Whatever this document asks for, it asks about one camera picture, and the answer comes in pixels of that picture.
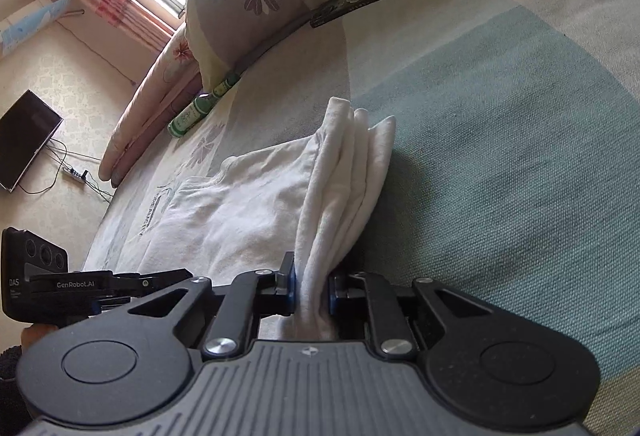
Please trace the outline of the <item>person hand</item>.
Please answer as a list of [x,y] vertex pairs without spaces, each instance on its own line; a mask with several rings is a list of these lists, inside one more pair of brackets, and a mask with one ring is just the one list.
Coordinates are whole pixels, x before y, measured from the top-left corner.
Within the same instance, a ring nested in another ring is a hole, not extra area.
[[42,323],[35,323],[34,325],[25,328],[21,333],[22,349],[29,349],[30,346],[56,330],[58,330],[57,326],[43,325]]

